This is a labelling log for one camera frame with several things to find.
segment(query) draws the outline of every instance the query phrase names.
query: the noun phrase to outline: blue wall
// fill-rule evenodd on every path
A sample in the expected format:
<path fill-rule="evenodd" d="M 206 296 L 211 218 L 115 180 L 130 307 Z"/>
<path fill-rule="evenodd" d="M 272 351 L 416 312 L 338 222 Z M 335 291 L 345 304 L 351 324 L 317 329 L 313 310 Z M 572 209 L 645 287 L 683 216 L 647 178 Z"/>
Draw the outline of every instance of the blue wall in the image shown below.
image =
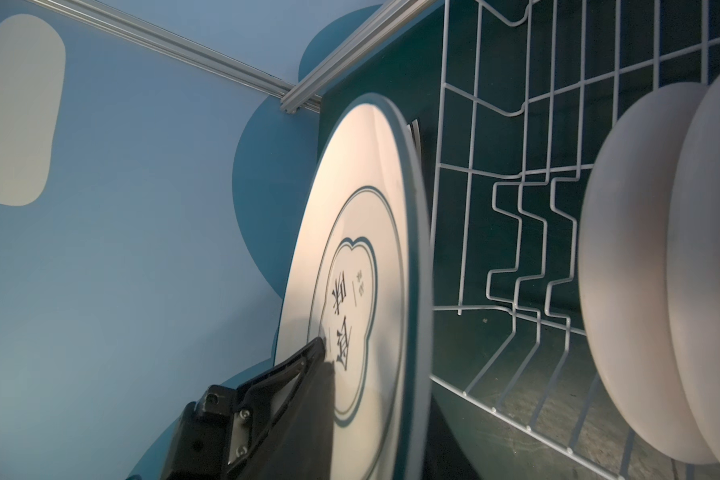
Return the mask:
<path fill-rule="evenodd" d="M 308 42 L 302 75 L 373 10 Z M 272 364 L 318 116 L 0 0 L 21 13 L 66 71 L 48 183 L 0 205 L 0 478 L 153 480 L 184 404 Z"/>
<path fill-rule="evenodd" d="M 317 33 L 336 18 L 381 3 L 380 0 L 102 1 L 292 83 L 298 81 L 298 64 Z"/>

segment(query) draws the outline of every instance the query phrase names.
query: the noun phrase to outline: rack tine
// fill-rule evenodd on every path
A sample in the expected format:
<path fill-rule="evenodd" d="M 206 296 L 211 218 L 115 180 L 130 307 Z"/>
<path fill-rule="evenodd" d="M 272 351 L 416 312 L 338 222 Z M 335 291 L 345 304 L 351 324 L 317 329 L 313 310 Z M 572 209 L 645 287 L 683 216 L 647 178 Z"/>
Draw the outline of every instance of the rack tine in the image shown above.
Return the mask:
<path fill-rule="evenodd" d="M 653 0 L 653 90 L 659 88 L 661 53 L 661 0 Z"/>
<path fill-rule="evenodd" d="M 430 220 L 429 245 L 434 258 L 434 234 L 438 225 L 438 198 L 440 197 L 440 165 L 443 155 L 443 122 L 445 112 L 445 74 L 448 72 L 448 22 L 451 13 L 451 0 L 445 0 L 443 12 L 443 51 L 440 65 L 440 99 L 438 103 L 438 144 L 435 149 L 434 187 L 432 189 L 432 219 Z"/>
<path fill-rule="evenodd" d="M 448 90 L 454 92 L 455 94 L 459 94 L 459 95 L 461 95 L 461 96 L 464 97 L 464 98 L 468 98 L 469 100 L 473 101 L 474 103 L 480 104 L 480 105 L 486 107 L 486 108 L 489 109 L 489 110 L 493 110 L 493 111 L 495 111 L 496 113 L 498 113 L 499 115 L 502 115 L 502 116 L 504 116 L 504 117 L 517 117 L 518 115 L 520 115 L 520 114 L 522 114 L 523 112 L 525 112 L 525 105 L 521 105 L 520 108 L 519 108 L 518 110 L 515 110 L 515 111 L 506 111 L 506 110 L 503 110 L 503 109 L 497 107 L 496 105 L 494 105 L 494 104 L 492 104 L 492 103 L 490 103 L 490 102 L 487 102 L 487 101 L 483 100 L 482 98 L 479 98 L 479 97 L 477 96 L 477 94 L 472 95 L 472 94 L 470 94 L 470 93 L 467 93 L 466 91 L 463 91 L 463 90 L 461 90 L 459 87 L 456 87 L 456 86 L 454 86 L 454 85 L 451 85 L 450 83 L 445 83 L 445 84 L 443 84 L 443 85 L 445 86 L 445 88 L 447 88 Z"/>
<path fill-rule="evenodd" d="M 530 25 L 533 14 L 533 3 L 528 3 L 528 43 L 526 46 L 526 72 L 525 72 L 525 102 L 523 105 L 528 105 L 528 93 L 529 93 L 529 68 L 530 68 Z M 550 92 L 554 92 L 554 76 L 555 76 L 555 49 L 557 44 L 557 0 L 552 2 L 552 42 L 550 51 Z M 549 121 L 547 131 L 547 164 L 545 169 L 544 181 L 538 182 L 527 182 L 526 172 L 528 168 L 528 111 L 526 110 L 523 118 L 523 168 L 520 172 L 520 186 L 518 187 L 518 213 L 520 215 L 528 216 L 534 220 L 538 220 L 542 224 L 542 235 L 541 235 L 541 268 L 538 274 L 520 276 L 514 283 L 514 298 L 513 304 L 515 308 L 518 308 L 518 297 L 520 295 L 520 284 L 526 280 L 540 280 L 547 275 L 547 235 L 549 225 L 547 219 L 542 216 L 532 214 L 523 208 L 523 192 L 526 186 L 529 187 L 543 187 L 548 185 L 550 182 L 550 168 L 552 164 L 552 126 L 554 120 L 554 94 L 550 93 L 550 105 L 549 105 Z M 518 238 L 518 249 L 520 248 L 520 238 Z"/>
<path fill-rule="evenodd" d="M 456 387 L 452 386 L 450 383 L 446 382 L 443 379 L 437 378 L 434 375 L 430 375 L 429 378 L 432 380 L 432 382 L 437 383 L 444 389 L 450 391 L 454 395 L 460 396 L 461 398 L 465 399 L 466 401 L 470 402 L 472 405 L 476 406 L 477 408 L 480 408 L 480 410 L 483 410 L 484 412 L 499 418 L 502 422 L 508 424 L 511 427 L 516 428 L 517 430 L 526 433 L 528 436 L 532 438 L 536 438 L 539 442 L 545 444 L 546 446 L 554 449 L 556 452 L 561 453 L 562 455 L 567 456 L 574 462 L 578 463 L 581 466 L 585 466 L 592 472 L 595 472 L 597 475 L 605 478 L 606 480 L 618 480 L 618 477 L 613 474 L 612 472 L 609 472 L 608 470 L 605 470 L 603 467 L 597 465 L 595 462 L 592 462 L 588 458 L 585 458 L 583 456 L 577 455 L 576 453 L 572 452 L 569 449 L 566 449 L 565 446 L 559 444 L 555 440 L 541 435 L 538 432 L 535 432 L 533 430 L 528 430 L 527 428 L 523 427 L 521 424 L 519 424 L 517 421 L 515 421 L 513 418 L 506 416 L 505 414 L 501 412 L 497 412 L 496 408 L 489 408 L 476 398 L 473 398 L 466 392 L 462 392 L 461 390 L 457 389 Z"/>
<path fill-rule="evenodd" d="M 616 0 L 616 24 L 614 25 L 614 101 L 611 105 L 611 126 L 619 117 L 619 72 L 621 70 L 621 0 Z"/>
<path fill-rule="evenodd" d="M 572 453 L 574 451 L 574 448 L 576 448 L 576 444 L 579 441 L 579 434 L 581 434 L 581 429 L 582 427 L 584 427 L 584 420 L 586 419 L 586 414 L 589 412 L 590 407 L 592 406 L 592 401 L 595 398 L 595 392 L 597 391 L 597 386 L 599 383 L 600 374 L 595 373 L 595 377 L 592 379 L 592 383 L 590 384 L 590 390 L 586 393 L 584 405 L 581 407 L 579 419 L 576 420 L 576 426 L 570 434 L 570 442 L 568 442 L 568 453 Z"/>
<path fill-rule="evenodd" d="M 619 478 L 627 480 L 630 477 L 630 457 L 632 456 L 632 447 L 635 445 L 635 431 L 630 428 L 630 432 L 626 434 L 626 443 L 624 444 L 624 454 L 621 456 L 621 467 L 619 468 Z"/>
<path fill-rule="evenodd" d="M 554 372 L 552 372 L 552 378 L 549 380 L 549 383 L 547 383 L 547 388 L 544 389 L 544 393 L 541 394 L 541 398 L 539 398 L 539 402 L 536 404 L 536 409 L 534 410 L 533 415 L 530 416 L 530 421 L 528 422 L 528 428 L 535 428 L 536 427 L 536 421 L 539 418 L 539 414 L 541 414 L 541 409 L 544 408 L 544 402 L 547 401 L 547 397 L 552 392 L 552 389 L 557 384 L 557 377 L 560 375 L 560 371 L 563 369 L 563 364 L 565 364 L 565 360 L 568 358 L 568 349 L 563 351 L 563 355 L 560 356 L 560 360 L 557 362 L 557 366 L 554 369 Z"/>
<path fill-rule="evenodd" d="M 469 131 L 469 169 L 474 166 L 474 130 L 478 122 L 478 87 L 480 85 L 480 45 L 482 44 L 483 35 L 483 9 L 478 6 L 478 40 L 474 46 L 474 85 L 472 92 L 474 100 L 472 101 L 472 121 Z M 467 241 L 469 239 L 469 209 L 472 203 L 472 173 L 467 173 L 467 195 L 464 202 L 464 233 L 461 240 L 461 275 L 458 282 L 458 304 L 464 302 L 464 276 L 467 271 Z M 457 310 L 457 314 L 461 315 L 461 310 Z"/>
<path fill-rule="evenodd" d="M 710 83 L 710 0 L 701 0 L 701 82 Z"/>
<path fill-rule="evenodd" d="M 507 395 L 509 395 L 510 390 L 514 387 L 514 384 L 517 383 L 518 379 L 520 378 L 520 375 L 523 374 L 523 370 L 525 370 L 525 367 L 528 366 L 528 362 L 530 362 L 530 359 L 534 358 L 534 355 L 536 354 L 536 351 L 539 349 L 539 345 L 541 344 L 541 338 L 539 334 L 539 330 L 541 329 L 541 319 L 536 324 L 536 343 L 534 344 L 534 348 L 530 349 L 528 352 L 528 355 L 526 355 L 525 360 L 520 364 L 520 368 L 515 372 L 514 376 L 511 380 L 509 380 L 509 383 L 504 388 L 504 391 L 501 393 L 501 396 L 499 397 L 498 402 L 496 402 L 495 409 L 499 410 L 501 408 L 501 404 L 504 403 L 504 399 L 507 398 Z"/>
<path fill-rule="evenodd" d="M 496 350 L 496 352 L 493 354 L 493 356 L 485 363 L 482 369 L 480 369 L 480 372 L 476 375 L 476 377 L 469 383 L 466 389 L 464 389 L 464 394 L 470 393 L 470 391 L 474 388 L 474 386 L 480 381 L 481 378 L 483 378 L 483 375 L 485 375 L 486 371 L 490 368 L 491 365 L 494 364 L 497 358 L 499 358 L 499 355 L 504 351 L 505 348 L 507 348 L 507 345 L 509 345 L 509 342 L 512 341 L 514 338 L 514 334 L 518 331 L 518 319 L 516 317 L 515 312 L 512 312 L 512 333 L 509 334 L 507 339 L 504 341 L 504 343 L 501 344 L 501 346 Z"/>
<path fill-rule="evenodd" d="M 488 10 L 490 13 L 494 14 L 494 16 L 495 16 L 496 18 L 498 18 L 499 20 L 501 20 L 501 22 L 502 22 L 503 24 L 507 25 L 508 27 L 517 27 L 517 26 L 519 26 L 519 25 L 522 25 L 522 24 L 525 23 L 525 20 L 528 18 L 528 9 L 530 8 L 530 3 L 529 3 L 528 6 L 525 7 L 525 14 L 523 14 L 523 17 L 522 17 L 522 18 L 521 18 L 520 20 L 516 20 L 515 22 L 511 22 L 511 21 L 507 20 L 507 17 L 505 17 L 505 16 L 503 16 L 502 14 L 500 14 L 500 13 L 499 13 L 499 10 L 497 10 L 496 8 L 493 8 L 492 6 L 490 6 L 490 4 L 489 4 L 488 2 L 486 2 L 485 0 L 475 0 L 475 1 L 476 1 L 480 6 L 482 6 L 482 7 L 485 8 L 486 10 Z M 541 0 L 534 0 L 534 3 L 538 3 L 538 2 L 541 2 Z"/>
<path fill-rule="evenodd" d="M 506 215 L 509 218 L 514 218 L 518 221 L 518 239 L 516 240 L 516 247 L 514 252 L 514 266 L 512 268 L 494 268 L 492 270 L 488 271 L 488 278 L 485 281 L 485 296 L 489 300 L 497 301 L 497 302 L 507 302 L 507 303 L 514 303 L 512 300 L 501 298 L 501 297 L 494 297 L 490 294 L 490 279 L 493 276 L 493 274 L 511 274 L 513 272 L 517 272 L 518 268 L 520 267 L 520 240 L 522 239 L 523 235 L 523 219 L 515 214 L 512 214 L 506 210 L 502 210 L 496 205 L 496 193 L 499 187 L 501 186 L 515 186 L 517 185 L 516 182 L 496 182 L 493 185 L 491 196 L 490 196 L 490 206 L 495 212 L 499 212 L 502 215 Z"/>

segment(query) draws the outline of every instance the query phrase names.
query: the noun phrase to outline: dish rack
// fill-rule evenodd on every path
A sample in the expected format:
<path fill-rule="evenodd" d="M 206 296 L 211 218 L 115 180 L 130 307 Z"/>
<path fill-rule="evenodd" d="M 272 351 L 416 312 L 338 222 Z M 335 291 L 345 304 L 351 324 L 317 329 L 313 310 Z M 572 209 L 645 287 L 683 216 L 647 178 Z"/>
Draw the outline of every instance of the dish rack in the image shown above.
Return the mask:
<path fill-rule="evenodd" d="M 454 6 L 465 3 L 477 5 L 477 23 L 467 34 L 451 32 L 474 42 L 471 60 L 462 55 L 456 66 L 471 74 L 460 76 L 453 64 L 449 69 L 449 58 L 465 46 L 449 48 L 449 26 Z M 506 45 L 522 37 L 524 48 L 491 56 L 496 44 L 512 51 Z M 502 59 L 505 72 L 497 64 Z M 471 314 L 471 322 L 484 316 L 482 323 L 501 323 L 505 331 L 500 344 L 482 355 L 482 367 L 462 372 L 458 380 L 438 373 L 436 332 L 432 381 L 602 478 L 653 474 L 630 470 L 640 439 L 628 427 L 617 436 L 620 448 L 597 456 L 582 452 L 582 431 L 588 420 L 597 421 L 590 416 L 593 402 L 604 395 L 596 372 L 585 382 L 586 394 L 576 400 L 577 413 L 569 415 L 575 422 L 566 432 L 550 434 L 540 422 L 571 352 L 588 350 L 576 283 L 577 218 L 588 173 L 610 127 L 644 93 L 678 81 L 708 84 L 719 72 L 720 2 L 710 9 L 710 0 L 529 0 L 518 8 L 445 0 L 431 230 L 436 304 L 444 297 L 438 295 L 438 269 L 451 269 L 450 276 L 441 276 L 455 280 L 458 266 L 459 284 L 458 293 L 455 285 L 448 287 L 458 301 L 434 310 L 436 319 L 451 315 L 444 322 Z M 481 80 L 485 75 L 489 79 Z M 514 104 L 512 91 L 522 94 Z M 502 127 L 514 125 L 520 132 L 520 122 L 521 138 Z M 444 210 L 453 197 L 459 206 Z M 463 220 L 453 215 L 461 203 Z M 484 285 L 482 301 L 478 285 Z M 493 381 L 489 377 L 498 380 L 489 373 L 519 348 L 518 332 L 528 326 L 527 353 L 513 354 L 519 364 L 505 368 L 512 372 L 508 382 L 484 388 Z M 547 344 L 558 351 L 554 368 L 541 369 L 543 390 L 523 415 L 512 413 L 508 399 Z M 480 389 L 484 394 L 476 393 Z M 651 455 L 666 460 L 670 478 L 720 478 L 720 469 L 700 475 L 701 468 Z"/>

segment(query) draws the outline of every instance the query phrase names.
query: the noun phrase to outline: white plate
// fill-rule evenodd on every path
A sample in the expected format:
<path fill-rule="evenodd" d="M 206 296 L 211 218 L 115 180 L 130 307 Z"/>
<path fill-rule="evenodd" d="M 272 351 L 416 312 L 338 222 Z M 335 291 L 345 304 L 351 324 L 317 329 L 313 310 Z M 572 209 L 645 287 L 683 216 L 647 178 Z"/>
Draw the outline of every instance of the white plate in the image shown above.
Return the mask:
<path fill-rule="evenodd" d="M 670 324 L 682 386 L 720 460 L 720 76 L 682 146 L 668 248 Z"/>
<path fill-rule="evenodd" d="M 666 226 L 682 140 L 706 87 L 667 85 L 616 122 L 581 211 L 579 292 L 586 338 L 624 419 L 660 452 L 714 462 L 693 419 L 672 350 Z"/>
<path fill-rule="evenodd" d="M 332 132 L 298 233 L 275 363 L 326 341 L 331 477 L 421 475 L 432 361 L 424 183 L 393 103 L 366 94 Z"/>

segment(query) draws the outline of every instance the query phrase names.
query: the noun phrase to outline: stacked plate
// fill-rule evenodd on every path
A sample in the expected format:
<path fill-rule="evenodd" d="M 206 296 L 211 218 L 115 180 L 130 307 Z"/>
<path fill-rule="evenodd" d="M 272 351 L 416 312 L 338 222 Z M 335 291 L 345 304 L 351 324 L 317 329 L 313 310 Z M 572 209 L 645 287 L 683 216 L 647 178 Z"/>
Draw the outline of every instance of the stacked plate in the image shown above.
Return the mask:
<path fill-rule="evenodd" d="M 720 462 L 720 76 L 624 113 L 592 170 L 579 284 L 592 356 L 635 432 Z"/>
<path fill-rule="evenodd" d="M 331 476 L 419 480 L 432 364 L 424 181 L 393 102 L 365 94 L 331 132 L 288 274 L 275 363 L 310 340 L 334 368 Z"/>

